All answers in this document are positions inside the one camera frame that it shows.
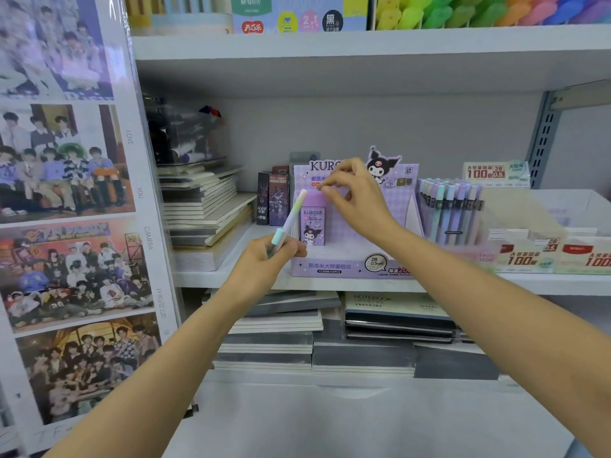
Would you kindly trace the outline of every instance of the price label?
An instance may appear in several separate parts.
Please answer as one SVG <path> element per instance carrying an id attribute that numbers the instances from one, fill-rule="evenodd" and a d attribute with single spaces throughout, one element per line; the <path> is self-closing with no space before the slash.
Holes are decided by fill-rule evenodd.
<path id="1" fill-rule="evenodd" d="M 465 162 L 462 178 L 484 188 L 530 188 L 530 170 L 526 161 Z"/>

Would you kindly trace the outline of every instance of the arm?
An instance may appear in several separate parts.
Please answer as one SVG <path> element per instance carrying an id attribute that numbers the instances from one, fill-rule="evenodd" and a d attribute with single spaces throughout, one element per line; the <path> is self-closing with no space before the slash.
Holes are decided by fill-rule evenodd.
<path id="1" fill-rule="evenodd" d="M 269 291 L 291 257 L 306 255 L 305 246 L 287 238 L 268 260 L 270 242 L 271 236 L 251 241 L 218 293 L 45 458 L 80 458 L 85 452 L 106 458 L 117 450 L 133 458 L 161 457 L 225 335 Z"/>
<path id="2" fill-rule="evenodd" d="M 350 188 L 347 198 L 332 188 Z M 390 215 L 360 159 L 319 189 L 359 234 L 407 267 L 493 361 L 594 456 L 611 454 L 611 338 L 581 318 L 416 236 Z"/>

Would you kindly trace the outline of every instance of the shelf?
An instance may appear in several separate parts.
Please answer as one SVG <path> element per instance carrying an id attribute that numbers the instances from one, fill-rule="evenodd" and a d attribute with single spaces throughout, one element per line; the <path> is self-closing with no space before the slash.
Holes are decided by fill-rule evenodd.
<path id="1" fill-rule="evenodd" d="M 209 97 L 557 90 L 611 77 L 611 24 L 134 37 L 141 81 Z"/>
<path id="2" fill-rule="evenodd" d="M 219 288 L 250 239 L 272 234 L 276 227 L 253 225 L 214 272 L 174 273 L 174 284 L 182 288 Z M 502 273 L 500 277 L 540 295 L 611 295 L 611 276 Z M 294 278 L 288 265 L 273 289 L 356 292 L 425 292 L 416 280 L 372 280 L 357 278 Z"/>

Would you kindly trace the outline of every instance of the photo print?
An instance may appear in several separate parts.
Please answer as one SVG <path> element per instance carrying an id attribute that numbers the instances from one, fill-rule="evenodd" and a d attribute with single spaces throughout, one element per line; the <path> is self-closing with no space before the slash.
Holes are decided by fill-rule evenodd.
<path id="1" fill-rule="evenodd" d="M 0 0 L 0 96 L 112 99 L 95 0 Z"/>
<path id="2" fill-rule="evenodd" d="M 134 212 L 115 105 L 0 104 L 0 223 Z"/>
<path id="3" fill-rule="evenodd" d="M 17 339 L 43 424 L 87 414 L 160 344 L 154 311 Z"/>
<path id="4" fill-rule="evenodd" d="M 136 231 L 132 216 L 0 230 L 0 294 L 13 331 L 151 308 Z"/>

